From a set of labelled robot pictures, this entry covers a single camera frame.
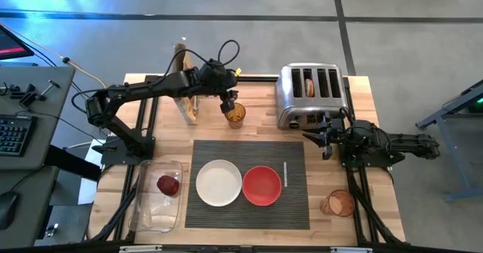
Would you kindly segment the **dark red apple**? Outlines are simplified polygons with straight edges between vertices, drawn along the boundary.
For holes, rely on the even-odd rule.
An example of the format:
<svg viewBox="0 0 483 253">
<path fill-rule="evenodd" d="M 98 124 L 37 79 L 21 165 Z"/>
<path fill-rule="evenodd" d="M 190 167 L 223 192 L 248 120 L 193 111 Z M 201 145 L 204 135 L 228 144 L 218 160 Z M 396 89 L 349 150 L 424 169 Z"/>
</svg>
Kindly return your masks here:
<svg viewBox="0 0 483 253">
<path fill-rule="evenodd" d="M 180 182 L 175 177 L 162 175 L 157 180 L 156 186 L 166 196 L 176 196 L 180 189 Z"/>
</svg>

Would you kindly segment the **grey-blue metal table frame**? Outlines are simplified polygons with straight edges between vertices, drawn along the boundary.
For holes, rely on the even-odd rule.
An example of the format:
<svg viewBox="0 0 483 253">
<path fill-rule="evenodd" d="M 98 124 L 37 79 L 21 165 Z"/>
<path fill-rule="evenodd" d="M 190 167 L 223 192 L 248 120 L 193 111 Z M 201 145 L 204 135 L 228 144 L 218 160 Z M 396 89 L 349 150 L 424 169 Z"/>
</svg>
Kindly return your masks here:
<svg viewBox="0 0 483 253">
<path fill-rule="evenodd" d="M 445 199 L 483 196 L 483 79 L 415 123 L 420 130 L 430 125 L 438 127 L 462 183 L 461 190 Z"/>
</svg>

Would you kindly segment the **black aluminium table frame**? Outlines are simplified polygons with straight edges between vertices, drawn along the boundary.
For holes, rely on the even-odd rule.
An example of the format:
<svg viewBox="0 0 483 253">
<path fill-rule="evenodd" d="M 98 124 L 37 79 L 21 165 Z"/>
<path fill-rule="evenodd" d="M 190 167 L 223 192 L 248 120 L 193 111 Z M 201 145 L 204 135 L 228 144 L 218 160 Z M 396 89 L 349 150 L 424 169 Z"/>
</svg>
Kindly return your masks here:
<svg viewBox="0 0 483 253">
<path fill-rule="evenodd" d="M 321 149 L 305 139 L 299 131 L 279 130 L 275 116 L 275 82 L 278 76 L 241 76 L 237 85 L 238 102 L 247 110 L 239 130 L 229 128 L 215 97 L 202 97 L 198 125 L 187 125 L 172 99 L 158 102 L 154 135 L 154 160 L 178 161 L 183 166 L 181 210 L 175 228 L 168 233 L 142 232 L 135 234 L 135 244 L 162 245 L 240 245 L 242 249 L 255 245 L 351 246 L 356 245 L 353 217 L 328 216 L 319 210 L 319 203 L 337 189 L 346 189 L 346 173 L 337 161 L 321 160 Z M 347 76 L 355 116 L 379 125 L 371 86 L 367 76 Z M 249 230 L 185 228 L 189 176 L 194 140 L 253 140 L 303 141 L 308 187 L 309 230 Z M 116 165 L 100 180 L 90 216 L 91 237 L 98 234 L 118 208 L 128 167 Z M 379 168 L 367 170 L 372 205 L 384 224 L 400 240 L 405 234 L 398 211 L 391 178 Z"/>
</svg>

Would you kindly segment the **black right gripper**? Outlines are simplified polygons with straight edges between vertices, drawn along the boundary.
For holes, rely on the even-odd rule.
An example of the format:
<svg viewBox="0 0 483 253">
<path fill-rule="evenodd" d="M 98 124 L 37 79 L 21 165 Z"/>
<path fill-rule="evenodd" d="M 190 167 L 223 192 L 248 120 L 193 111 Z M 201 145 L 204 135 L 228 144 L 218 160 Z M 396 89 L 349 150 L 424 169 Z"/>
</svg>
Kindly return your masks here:
<svg viewBox="0 0 483 253">
<path fill-rule="evenodd" d="M 351 129 L 354 123 L 351 113 L 339 113 L 333 118 L 323 115 L 315 132 L 303 131 L 303 136 L 322 148 L 323 160 L 329 160 L 334 154 L 332 144 L 338 146 L 342 159 L 348 159 L 355 154 L 355 136 Z"/>
</svg>

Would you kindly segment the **red bowl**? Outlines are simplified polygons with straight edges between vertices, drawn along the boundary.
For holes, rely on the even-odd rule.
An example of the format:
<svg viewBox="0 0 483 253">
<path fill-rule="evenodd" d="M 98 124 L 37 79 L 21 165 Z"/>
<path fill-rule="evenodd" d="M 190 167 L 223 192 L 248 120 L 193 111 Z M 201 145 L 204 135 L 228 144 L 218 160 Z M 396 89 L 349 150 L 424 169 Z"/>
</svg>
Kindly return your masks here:
<svg viewBox="0 0 483 253">
<path fill-rule="evenodd" d="M 245 198 L 256 206 L 274 204 L 281 195 L 281 178 L 273 168 L 259 165 L 249 169 L 242 181 Z"/>
</svg>

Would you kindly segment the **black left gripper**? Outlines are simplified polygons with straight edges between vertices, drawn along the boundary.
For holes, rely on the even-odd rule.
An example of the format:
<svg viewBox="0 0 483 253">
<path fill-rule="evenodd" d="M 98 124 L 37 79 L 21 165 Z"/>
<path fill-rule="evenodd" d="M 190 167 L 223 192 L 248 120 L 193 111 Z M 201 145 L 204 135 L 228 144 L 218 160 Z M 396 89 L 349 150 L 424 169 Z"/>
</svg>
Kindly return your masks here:
<svg viewBox="0 0 483 253">
<path fill-rule="evenodd" d="M 238 91 L 229 89 L 237 85 L 238 79 L 232 70 L 226 69 L 220 61 L 210 59 L 198 70 L 197 77 L 200 94 L 218 95 L 226 92 L 226 100 L 220 105 L 223 114 L 235 109 L 234 102 L 238 98 Z"/>
</svg>

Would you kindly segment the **raisin nut bran cereal box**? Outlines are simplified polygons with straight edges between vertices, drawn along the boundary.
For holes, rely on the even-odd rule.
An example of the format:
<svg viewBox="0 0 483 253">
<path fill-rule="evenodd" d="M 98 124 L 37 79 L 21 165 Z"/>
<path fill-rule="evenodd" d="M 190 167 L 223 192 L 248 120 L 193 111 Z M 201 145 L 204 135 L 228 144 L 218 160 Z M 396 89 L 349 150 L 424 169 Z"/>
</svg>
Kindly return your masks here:
<svg viewBox="0 0 483 253">
<path fill-rule="evenodd" d="M 177 53 L 182 49 L 186 49 L 183 43 L 176 43 L 174 45 L 174 62 L 171 66 L 171 73 L 180 72 L 182 70 L 192 68 L 190 56 L 187 52 Z M 182 97 L 174 98 L 174 102 L 177 105 L 179 111 L 183 115 L 183 118 L 187 125 L 197 125 L 198 124 L 198 112 L 199 112 L 199 98 L 194 96 L 191 98 Z"/>
</svg>

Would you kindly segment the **silver metal bracket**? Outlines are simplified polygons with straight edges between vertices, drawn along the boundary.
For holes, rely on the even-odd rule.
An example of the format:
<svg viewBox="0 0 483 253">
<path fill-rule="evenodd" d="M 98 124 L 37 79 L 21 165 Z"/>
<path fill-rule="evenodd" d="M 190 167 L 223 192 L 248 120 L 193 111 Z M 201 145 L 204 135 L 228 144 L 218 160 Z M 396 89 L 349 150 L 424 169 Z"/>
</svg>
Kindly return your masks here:
<svg viewBox="0 0 483 253">
<path fill-rule="evenodd" d="M 159 253 L 162 250 L 161 245 L 129 245 L 122 246 L 118 253 Z"/>
<path fill-rule="evenodd" d="M 373 249 L 361 247 L 330 247 L 330 253 L 373 253 Z"/>
</svg>

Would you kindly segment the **black metal clamp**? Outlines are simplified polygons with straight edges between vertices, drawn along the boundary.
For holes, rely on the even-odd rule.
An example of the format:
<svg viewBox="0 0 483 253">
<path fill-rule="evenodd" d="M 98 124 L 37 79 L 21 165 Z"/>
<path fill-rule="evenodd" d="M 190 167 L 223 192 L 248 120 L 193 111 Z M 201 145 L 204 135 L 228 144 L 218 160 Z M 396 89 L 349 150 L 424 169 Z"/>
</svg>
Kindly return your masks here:
<svg viewBox="0 0 483 253">
<path fill-rule="evenodd" d="M 38 93 L 35 89 L 35 86 L 32 84 L 29 84 L 27 87 L 27 90 L 25 94 L 22 96 L 22 98 L 19 101 L 19 105 L 22 106 L 22 108 L 28 110 L 29 107 L 31 106 L 32 103 L 35 101 L 44 101 L 46 100 L 46 94 L 52 89 L 52 88 L 60 88 L 60 86 L 54 82 L 53 80 L 49 79 L 48 80 L 49 86 L 46 87 L 45 90 L 42 92 Z"/>
</svg>

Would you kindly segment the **white flat board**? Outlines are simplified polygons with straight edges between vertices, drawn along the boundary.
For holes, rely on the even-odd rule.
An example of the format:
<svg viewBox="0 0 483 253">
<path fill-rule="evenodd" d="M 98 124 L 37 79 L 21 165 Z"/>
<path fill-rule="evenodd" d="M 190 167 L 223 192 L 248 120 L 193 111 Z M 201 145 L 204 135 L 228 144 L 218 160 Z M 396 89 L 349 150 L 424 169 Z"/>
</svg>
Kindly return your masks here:
<svg viewBox="0 0 483 253">
<path fill-rule="evenodd" d="M 102 155 L 99 152 L 92 150 L 92 147 L 99 146 L 105 142 L 105 140 L 91 141 L 88 146 L 87 154 L 84 157 L 86 162 L 96 165 L 101 171 L 104 169 L 104 166 L 101 164 Z M 84 177 L 81 179 L 78 192 L 78 205 L 91 204 L 95 200 L 97 185 L 97 181 L 89 180 Z"/>
</svg>

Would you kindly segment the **black keyboard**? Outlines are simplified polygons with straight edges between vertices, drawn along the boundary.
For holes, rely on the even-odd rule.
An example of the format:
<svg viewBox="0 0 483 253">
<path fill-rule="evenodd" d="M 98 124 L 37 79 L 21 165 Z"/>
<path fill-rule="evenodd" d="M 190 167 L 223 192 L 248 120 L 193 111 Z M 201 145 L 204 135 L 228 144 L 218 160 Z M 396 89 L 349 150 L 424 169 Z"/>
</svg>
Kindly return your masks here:
<svg viewBox="0 0 483 253">
<path fill-rule="evenodd" d="M 0 115 L 0 156 L 23 156 L 38 118 Z"/>
</svg>

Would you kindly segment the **white round plate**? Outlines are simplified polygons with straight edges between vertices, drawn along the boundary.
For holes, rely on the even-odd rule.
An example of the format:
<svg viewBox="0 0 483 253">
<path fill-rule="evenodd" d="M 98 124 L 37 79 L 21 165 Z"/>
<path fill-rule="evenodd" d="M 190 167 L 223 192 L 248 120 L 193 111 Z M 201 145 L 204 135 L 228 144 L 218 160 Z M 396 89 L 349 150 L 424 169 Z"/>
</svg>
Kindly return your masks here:
<svg viewBox="0 0 483 253">
<path fill-rule="evenodd" d="M 223 207 L 238 198 L 242 190 L 242 174 L 230 161 L 213 160 L 198 172 L 195 188 L 204 203 Z"/>
</svg>

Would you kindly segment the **black computer mouse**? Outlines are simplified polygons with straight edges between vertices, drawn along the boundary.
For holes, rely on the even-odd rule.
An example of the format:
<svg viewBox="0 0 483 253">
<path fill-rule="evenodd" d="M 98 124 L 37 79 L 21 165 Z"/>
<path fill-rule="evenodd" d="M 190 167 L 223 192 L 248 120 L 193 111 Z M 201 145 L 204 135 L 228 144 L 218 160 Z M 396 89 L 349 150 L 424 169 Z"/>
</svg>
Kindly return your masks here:
<svg viewBox="0 0 483 253">
<path fill-rule="evenodd" d="M 7 191 L 0 194 L 0 230 L 6 230 L 14 221 L 20 194 Z"/>
</svg>

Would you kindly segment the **silver four-slot toaster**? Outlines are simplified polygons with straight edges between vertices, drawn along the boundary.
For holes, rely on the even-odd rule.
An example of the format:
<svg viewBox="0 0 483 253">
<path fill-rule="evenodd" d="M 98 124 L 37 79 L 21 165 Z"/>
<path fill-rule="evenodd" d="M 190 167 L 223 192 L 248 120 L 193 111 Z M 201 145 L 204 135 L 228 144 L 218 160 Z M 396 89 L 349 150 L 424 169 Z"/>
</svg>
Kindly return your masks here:
<svg viewBox="0 0 483 253">
<path fill-rule="evenodd" d="M 313 80 L 315 96 L 307 97 L 305 79 Z M 349 106 L 339 66 L 327 63 L 289 63 L 275 84 L 277 126 L 280 129 L 313 129 L 322 116 L 333 118 Z"/>
</svg>

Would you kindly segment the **amber faceted plastic cup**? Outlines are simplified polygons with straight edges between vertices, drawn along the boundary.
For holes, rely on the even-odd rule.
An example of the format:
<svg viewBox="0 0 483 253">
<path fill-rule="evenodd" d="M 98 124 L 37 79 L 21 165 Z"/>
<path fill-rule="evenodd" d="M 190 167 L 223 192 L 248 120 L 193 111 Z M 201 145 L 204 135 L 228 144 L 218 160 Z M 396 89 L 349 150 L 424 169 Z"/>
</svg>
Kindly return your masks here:
<svg viewBox="0 0 483 253">
<path fill-rule="evenodd" d="M 228 126 L 231 129 L 240 129 L 243 126 L 243 121 L 246 116 L 246 109 L 242 104 L 235 103 L 234 109 L 225 113 L 224 116 L 228 122 Z"/>
<path fill-rule="evenodd" d="M 348 217 L 355 210 L 355 200 L 347 190 L 335 190 L 326 196 L 319 205 L 323 214 Z"/>
</svg>

